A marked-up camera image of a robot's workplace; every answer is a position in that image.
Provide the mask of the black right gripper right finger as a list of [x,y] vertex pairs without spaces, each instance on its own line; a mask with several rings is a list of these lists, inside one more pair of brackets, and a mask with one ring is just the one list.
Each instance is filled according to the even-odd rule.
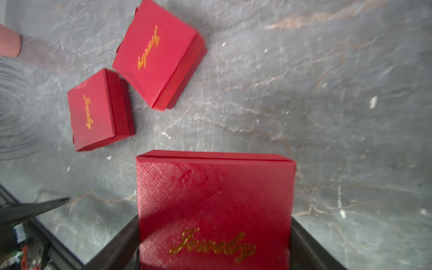
[[347,270],[295,218],[291,220],[291,270]]

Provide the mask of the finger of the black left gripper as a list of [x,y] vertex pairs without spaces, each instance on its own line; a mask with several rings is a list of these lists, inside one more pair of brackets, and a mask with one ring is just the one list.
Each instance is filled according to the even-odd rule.
[[39,203],[7,204],[1,207],[1,226],[14,226],[27,219],[34,218],[70,202],[70,198],[61,198]]

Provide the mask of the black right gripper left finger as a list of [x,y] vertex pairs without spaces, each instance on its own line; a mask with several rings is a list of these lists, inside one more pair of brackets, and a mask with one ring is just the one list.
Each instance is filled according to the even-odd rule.
[[140,244],[138,216],[135,216],[83,270],[123,270]]

